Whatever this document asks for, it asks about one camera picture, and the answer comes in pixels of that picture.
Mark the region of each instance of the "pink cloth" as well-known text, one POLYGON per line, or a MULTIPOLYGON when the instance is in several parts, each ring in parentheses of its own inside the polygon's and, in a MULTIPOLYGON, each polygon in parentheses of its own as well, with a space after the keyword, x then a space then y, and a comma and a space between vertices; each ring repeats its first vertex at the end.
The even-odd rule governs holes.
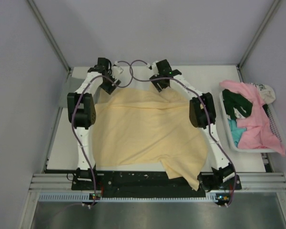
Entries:
POLYGON ((253 104, 251 115, 248 118, 236 120, 237 127, 247 128, 237 147, 240 149, 270 148, 285 156, 285 147, 270 130, 269 118, 262 107, 265 102, 258 89, 254 85, 231 80, 225 80, 219 85, 231 92, 241 94, 253 104))

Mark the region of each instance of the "blue cloth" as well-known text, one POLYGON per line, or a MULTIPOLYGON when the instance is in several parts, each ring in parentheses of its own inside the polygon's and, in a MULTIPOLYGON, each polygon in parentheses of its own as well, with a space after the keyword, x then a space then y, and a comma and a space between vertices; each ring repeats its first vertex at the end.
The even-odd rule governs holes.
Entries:
POLYGON ((238 128, 235 120, 228 119, 228 122, 229 122, 234 144, 237 147, 239 140, 242 137, 243 132, 245 132, 247 128, 238 128))

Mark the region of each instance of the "metal floor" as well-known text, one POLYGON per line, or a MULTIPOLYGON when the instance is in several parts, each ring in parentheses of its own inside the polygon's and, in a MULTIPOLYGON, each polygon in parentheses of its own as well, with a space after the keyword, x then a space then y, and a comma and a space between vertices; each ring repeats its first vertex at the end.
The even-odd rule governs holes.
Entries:
POLYGON ((98 203, 91 210, 39 202, 32 229, 286 229, 275 194, 236 194, 214 203, 98 203))

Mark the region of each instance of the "yellow cloth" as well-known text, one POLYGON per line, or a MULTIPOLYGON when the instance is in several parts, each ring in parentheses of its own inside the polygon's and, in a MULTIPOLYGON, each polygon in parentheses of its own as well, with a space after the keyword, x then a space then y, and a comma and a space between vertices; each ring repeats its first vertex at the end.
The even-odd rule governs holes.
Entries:
POLYGON ((190 122, 189 101, 177 91, 101 90, 95 109, 92 151, 98 166, 161 161, 170 179, 184 177, 198 189, 207 146, 190 122))

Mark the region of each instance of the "gray wall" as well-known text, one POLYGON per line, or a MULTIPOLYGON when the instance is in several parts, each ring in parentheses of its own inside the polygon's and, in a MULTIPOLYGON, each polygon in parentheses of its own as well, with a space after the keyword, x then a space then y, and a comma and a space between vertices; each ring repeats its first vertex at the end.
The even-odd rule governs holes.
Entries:
POLYGON ((273 0, 35 0, 71 66, 237 64, 273 0))
MULTIPOLYGON (((244 67, 247 81, 265 83, 276 92, 274 108, 286 135, 286 0, 267 27, 244 67)), ((286 175, 286 157, 273 156, 286 175)))
POLYGON ((66 73, 24 0, 0 0, 0 229, 20 220, 41 171, 66 73))

